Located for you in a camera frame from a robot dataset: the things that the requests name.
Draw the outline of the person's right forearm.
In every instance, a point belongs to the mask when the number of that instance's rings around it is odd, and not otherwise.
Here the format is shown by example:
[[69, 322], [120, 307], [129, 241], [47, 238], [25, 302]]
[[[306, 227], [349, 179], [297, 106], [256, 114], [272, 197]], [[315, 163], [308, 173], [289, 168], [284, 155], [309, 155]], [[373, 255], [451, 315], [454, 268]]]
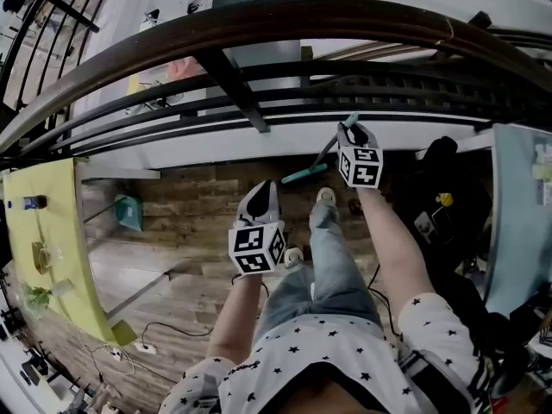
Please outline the person's right forearm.
[[434, 288], [417, 242], [380, 191], [359, 188], [357, 194], [397, 317], [416, 296]]

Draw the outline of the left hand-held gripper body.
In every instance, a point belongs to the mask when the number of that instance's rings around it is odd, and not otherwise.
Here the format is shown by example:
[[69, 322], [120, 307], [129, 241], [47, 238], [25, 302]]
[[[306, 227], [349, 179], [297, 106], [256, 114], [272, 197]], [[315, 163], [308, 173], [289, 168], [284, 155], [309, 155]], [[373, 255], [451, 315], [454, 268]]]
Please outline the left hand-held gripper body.
[[229, 231], [229, 257], [241, 275], [270, 273], [285, 252], [285, 223], [277, 221]]

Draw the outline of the person's chest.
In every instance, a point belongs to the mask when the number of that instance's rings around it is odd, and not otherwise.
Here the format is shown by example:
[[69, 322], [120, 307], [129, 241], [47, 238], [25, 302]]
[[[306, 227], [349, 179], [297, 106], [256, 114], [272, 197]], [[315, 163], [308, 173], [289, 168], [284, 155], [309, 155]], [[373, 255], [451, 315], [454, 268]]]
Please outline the person's chest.
[[294, 396], [290, 411], [295, 414], [385, 414], [368, 409], [335, 381], [315, 377]]

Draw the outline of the wooden staircase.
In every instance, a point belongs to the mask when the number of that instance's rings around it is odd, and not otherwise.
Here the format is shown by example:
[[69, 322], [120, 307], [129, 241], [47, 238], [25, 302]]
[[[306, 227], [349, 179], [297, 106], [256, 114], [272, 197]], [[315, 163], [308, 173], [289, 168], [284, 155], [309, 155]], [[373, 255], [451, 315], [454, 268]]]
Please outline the wooden staircase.
[[349, 62], [341, 76], [319, 76], [335, 86], [360, 87], [369, 104], [409, 106], [468, 116], [493, 116], [499, 95], [465, 67], [455, 69], [458, 57], [427, 47], [384, 41], [347, 39], [304, 40], [305, 58]]

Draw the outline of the dark railing with wooden handrail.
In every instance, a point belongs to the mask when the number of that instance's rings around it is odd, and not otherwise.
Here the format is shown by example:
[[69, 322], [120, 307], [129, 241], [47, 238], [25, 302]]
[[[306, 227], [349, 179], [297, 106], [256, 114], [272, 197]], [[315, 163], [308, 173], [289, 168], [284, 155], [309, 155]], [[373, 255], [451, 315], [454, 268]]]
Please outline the dark railing with wooden handrail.
[[[304, 40], [384, 41], [460, 60], [499, 95], [493, 116], [356, 101], [349, 62], [305, 58]], [[169, 81], [171, 61], [204, 74]], [[74, 157], [165, 169], [314, 154], [349, 113], [387, 150], [467, 138], [496, 123], [552, 132], [552, 3], [543, 0], [257, 0], [208, 9], [105, 48], [0, 133], [0, 168]]]

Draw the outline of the black mesh office chair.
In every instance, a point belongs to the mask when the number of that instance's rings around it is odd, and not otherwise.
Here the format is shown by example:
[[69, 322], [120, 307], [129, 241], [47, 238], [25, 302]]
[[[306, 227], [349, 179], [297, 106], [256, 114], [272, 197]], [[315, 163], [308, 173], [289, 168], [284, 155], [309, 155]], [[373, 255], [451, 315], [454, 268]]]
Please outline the black mesh office chair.
[[513, 391], [530, 365], [530, 353], [513, 322], [485, 307], [475, 284], [451, 271], [444, 280], [442, 295], [469, 329], [474, 346], [491, 361], [491, 395], [495, 398]]

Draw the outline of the white star print shirt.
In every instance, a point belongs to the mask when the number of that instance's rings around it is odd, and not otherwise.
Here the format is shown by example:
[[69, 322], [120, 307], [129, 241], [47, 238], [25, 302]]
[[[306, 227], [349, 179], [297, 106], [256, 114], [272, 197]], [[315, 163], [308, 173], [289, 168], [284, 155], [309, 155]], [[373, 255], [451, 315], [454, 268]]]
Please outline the white star print shirt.
[[271, 329], [241, 364], [189, 368], [159, 414], [276, 414], [303, 378], [327, 377], [387, 414], [477, 414], [490, 376], [468, 329], [435, 293], [416, 296], [393, 348], [368, 320], [302, 315]]

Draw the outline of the table with light blue cloth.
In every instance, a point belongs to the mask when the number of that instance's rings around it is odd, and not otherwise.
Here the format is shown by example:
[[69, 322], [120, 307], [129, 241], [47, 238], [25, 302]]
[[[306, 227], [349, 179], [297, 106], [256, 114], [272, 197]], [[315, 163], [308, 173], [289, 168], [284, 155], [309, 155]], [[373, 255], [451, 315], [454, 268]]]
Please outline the table with light blue cloth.
[[552, 133], [493, 126], [486, 308], [509, 316], [552, 281]]

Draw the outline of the teal dustpan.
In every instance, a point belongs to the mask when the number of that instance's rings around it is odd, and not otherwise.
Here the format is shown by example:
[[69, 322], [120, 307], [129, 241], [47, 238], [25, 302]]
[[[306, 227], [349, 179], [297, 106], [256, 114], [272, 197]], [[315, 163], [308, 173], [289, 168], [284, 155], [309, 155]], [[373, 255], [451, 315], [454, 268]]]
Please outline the teal dustpan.
[[112, 210], [116, 222], [127, 229], [143, 231], [143, 205], [139, 198], [117, 195], [115, 200], [96, 213], [84, 219], [84, 223], [95, 219], [104, 212]]

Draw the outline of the black backpack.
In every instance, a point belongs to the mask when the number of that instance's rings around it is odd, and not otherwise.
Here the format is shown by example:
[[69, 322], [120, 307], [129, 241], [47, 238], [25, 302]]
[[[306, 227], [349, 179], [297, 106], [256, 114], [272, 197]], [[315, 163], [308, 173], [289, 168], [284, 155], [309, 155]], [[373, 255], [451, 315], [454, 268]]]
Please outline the black backpack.
[[[433, 141], [424, 157], [392, 182], [393, 209], [420, 247], [430, 277], [445, 276], [475, 256], [492, 200], [457, 153], [456, 141]], [[451, 193], [442, 207], [436, 197]]]

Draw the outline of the pink bag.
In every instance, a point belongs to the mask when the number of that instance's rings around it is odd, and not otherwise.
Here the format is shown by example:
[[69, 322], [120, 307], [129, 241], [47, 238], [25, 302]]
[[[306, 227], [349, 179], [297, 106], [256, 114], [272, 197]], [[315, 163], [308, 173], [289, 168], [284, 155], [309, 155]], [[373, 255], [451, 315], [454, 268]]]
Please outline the pink bag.
[[166, 77], [169, 81], [177, 81], [186, 78], [193, 78], [204, 74], [204, 69], [194, 57], [185, 57], [171, 61], [168, 64]]

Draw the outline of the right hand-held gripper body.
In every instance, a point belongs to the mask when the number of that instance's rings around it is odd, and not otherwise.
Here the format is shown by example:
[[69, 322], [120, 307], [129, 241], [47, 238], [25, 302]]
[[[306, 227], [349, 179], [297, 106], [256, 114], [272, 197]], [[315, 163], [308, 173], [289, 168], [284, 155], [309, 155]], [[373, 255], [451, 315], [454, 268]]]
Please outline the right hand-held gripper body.
[[338, 170], [349, 187], [378, 187], [383, 171], [383, 151], [369, 147], [341, 147]]

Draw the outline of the light blue jeans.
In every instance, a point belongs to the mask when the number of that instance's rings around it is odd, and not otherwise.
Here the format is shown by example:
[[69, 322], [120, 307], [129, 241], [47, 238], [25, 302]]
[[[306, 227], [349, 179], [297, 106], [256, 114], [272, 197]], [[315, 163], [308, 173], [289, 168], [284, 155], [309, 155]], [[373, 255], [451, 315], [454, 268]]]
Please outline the light blue jeans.
[[313, 266], [298, 261], [266, 301], [254, 334], [258, 342], [302, 315], [344, 315], [381, 328], [379, 313], [339, 225], [334, 202], [318, 200], [310, 214]]

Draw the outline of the person's left forearm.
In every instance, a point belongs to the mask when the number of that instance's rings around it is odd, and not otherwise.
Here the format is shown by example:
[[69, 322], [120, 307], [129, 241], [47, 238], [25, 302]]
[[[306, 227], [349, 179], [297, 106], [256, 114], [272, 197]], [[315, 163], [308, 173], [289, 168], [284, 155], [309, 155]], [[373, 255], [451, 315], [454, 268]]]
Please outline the person's left forearm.
[[240, 364], [250, 356], [261, 284], [262, 275], [255, 274], [232, 285], [210, 335], [207, 357], [222, 357]]

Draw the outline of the teal broom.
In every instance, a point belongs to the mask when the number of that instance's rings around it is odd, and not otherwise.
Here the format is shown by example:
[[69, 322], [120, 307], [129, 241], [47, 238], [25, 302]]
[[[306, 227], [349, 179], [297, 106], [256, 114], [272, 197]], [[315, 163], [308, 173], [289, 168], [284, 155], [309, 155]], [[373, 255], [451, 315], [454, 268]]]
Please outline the teal broom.
[[[346, 130], [350, 129], [353, 125], [355, 125], [358, 121], [359, 113], [355, 112], [352, 113], [346, 121], [340, 122], [340, 125], [342, 125]], [[328, 170], [328, 164], [322, 163], [322, 160], [324, 157], [329, 153], [329, 151], [334, 147], [334, 145], [337, 143], [337, 135], [334, 135], [330, 141], [326, 144], [326, 146], [323, 148], [323, 150], [320, 152], [320, 154], [316, 157], [314, 162], [307, 167], [306, 169], [303, 169], [301, 171], [292, 173], [286, 177], [284, 177], [281, 180], [282, 185], [288, 185], [292, 182], [298, 181], [300, 179], [308, 178], [312, 175], [323, 173]]]

